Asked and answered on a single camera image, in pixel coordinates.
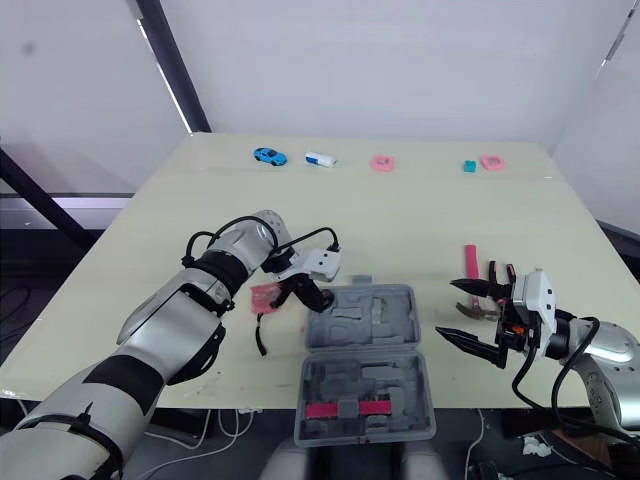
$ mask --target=pink ring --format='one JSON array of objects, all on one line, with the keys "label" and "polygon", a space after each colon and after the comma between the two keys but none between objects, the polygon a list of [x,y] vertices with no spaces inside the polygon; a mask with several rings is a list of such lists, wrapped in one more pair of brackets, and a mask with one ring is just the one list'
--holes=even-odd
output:
[{"label": "pink ring", "polygon": [[371,159],[371,168],[378,172],[390,172],[394,163],[395,159],[389,155],[376,155]]},{"label": "pink ring", "polygon": [[504,160],[498,155],[483,155],[480,163],[485,170],[502,170],[504,168]]}]

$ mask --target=white eraser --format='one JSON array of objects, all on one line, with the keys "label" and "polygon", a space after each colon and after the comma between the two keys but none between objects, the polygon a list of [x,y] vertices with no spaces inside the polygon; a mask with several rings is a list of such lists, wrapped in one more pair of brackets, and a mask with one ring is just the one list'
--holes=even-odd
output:
[{"label": "white eraser", "polygon": [[323,167],[333,167],[336,164],[335,158],[323,153],[307,152],[304,154],[304,159],[309,163]]}]

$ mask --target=white wall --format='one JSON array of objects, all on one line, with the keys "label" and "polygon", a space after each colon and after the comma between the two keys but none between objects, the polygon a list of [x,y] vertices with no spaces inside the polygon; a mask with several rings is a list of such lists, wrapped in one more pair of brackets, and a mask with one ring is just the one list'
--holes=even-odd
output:
[{"label": "white wall", "polygon": [[639,14],[554,157],[594,217],[640,235]]},{"label": "white wall", "polygon": [[214,130],[552,147],[633,0],[164,0]]},{"label": "white wall", "polygon": [[135,192],[184,135],[125,0],[0,2],[0,143],[45,190]]}]

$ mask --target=hammer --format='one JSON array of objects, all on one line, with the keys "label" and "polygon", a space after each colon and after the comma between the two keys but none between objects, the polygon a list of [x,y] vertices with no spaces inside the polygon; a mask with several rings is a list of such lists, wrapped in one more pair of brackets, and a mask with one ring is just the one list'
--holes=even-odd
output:
[{"label": "hammer", "polygon": [[[477,250],[478,249],[475,245],[464,246],[464,260],[467,269],[467,278],[473,280],[480,278],[480,274],[478,273]],[[467,307],[458,302],[456,303],[456,308],[462,314],[470,318],[475,318],[476,320],[481,320],[486,316],[495,316],[498,314],[498,312],[494,310],[483,310],[482,307],[480,307],[480,299],[475,295],[471,296],[471,307]]]}]

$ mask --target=blue toy car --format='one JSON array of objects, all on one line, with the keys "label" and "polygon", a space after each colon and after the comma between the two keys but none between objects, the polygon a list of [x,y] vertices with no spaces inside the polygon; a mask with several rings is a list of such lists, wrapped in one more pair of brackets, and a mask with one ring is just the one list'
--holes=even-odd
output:
[{"label": "blue toy car", "polygon": [[273,148],[262,147],[256,148],[253,157],[259,162],[267,162],[274,167],[279,167],[287,163],[287,157],[284,153],[276,152]]}]

